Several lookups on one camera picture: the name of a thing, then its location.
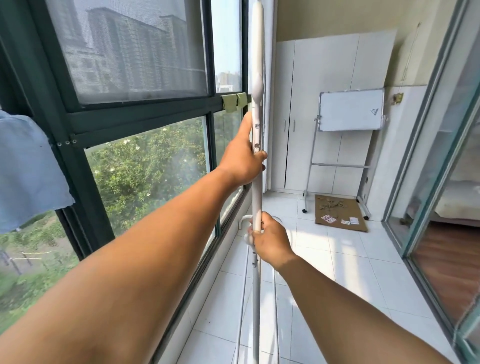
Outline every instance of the wooden floor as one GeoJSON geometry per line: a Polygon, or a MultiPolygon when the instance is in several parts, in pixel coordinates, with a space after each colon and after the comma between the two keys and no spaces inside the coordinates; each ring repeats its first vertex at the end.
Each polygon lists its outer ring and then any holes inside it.
{"type": "Polygon", "coordinates": [[[456,324],[480,287],[480,228],[430,222],[413,258],[456,324]]]}

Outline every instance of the dark green window frame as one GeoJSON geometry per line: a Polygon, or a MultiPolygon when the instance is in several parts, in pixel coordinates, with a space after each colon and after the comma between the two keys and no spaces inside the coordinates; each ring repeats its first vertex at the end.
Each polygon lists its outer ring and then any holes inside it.
{"type": "MultiPolygon", "coordinates": [[[[32,117],[49,137],[75,199],[74,205],[58,210],[57,215],[79,259],[115,238],[84,148],[205,116],[209,170],[217,167],[213,114],[223,109],[223,102],[215,87],[211,3],[198,1],[208,95],[95,105],[78,101],[45,0],[0,1],[0,105],[11,114],[32,117]]],[[[241,88],[248,93],[248,0],[241,0],[240,16],[241,88]]],[[[218,219],[216,237],[202,257],[166,336],[232,225],[249,187],[244,188],[223,225],[218,219]]]]}

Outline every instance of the hand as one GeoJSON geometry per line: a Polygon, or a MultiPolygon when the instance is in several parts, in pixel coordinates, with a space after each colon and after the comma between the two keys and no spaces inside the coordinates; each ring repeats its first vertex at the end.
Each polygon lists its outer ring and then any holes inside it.
{"type": "Polygon", "coordinates": [[[265,169],[262,162],[267,159],[267,153],[252,152],[250,131],[252,130],[252,113],[245,114],[239,131],[228,144],[223,158],[217,169],[233,177],[234,188],[249,184],[260,172],[265,169]]]}
{"type": "Polygon", "coordinates": [[[296,255],[290,246],[285,228],[266,212],[262,213],[262,229],[263,233],[252,231],[252,227],[249,227],[255,249],[261,259],[278,271],[296,255]]]}

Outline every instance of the forearm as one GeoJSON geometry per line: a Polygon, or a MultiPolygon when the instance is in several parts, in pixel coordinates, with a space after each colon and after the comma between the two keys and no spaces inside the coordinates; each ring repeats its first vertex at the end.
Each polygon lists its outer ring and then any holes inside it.
{"type": "Polygon", "coordinates": [[[448,363],[302,258],[292,256],[278,270],[329,364],[448,363]]]}
{"type": "Polygon", "coordinates": [[[4,361],[147,361],[235,188],[213,171],[81,262],[1,337],[4,361]]]}

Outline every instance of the cardboard mat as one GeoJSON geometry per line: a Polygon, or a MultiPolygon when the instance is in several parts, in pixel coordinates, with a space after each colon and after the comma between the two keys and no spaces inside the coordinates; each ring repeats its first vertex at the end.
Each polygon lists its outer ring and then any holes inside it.
{"type": "Polygon", "coordinates": [[[339,229],[368,231],[360,207],[354,198],[316,194],[315,223],[339,229]]]}

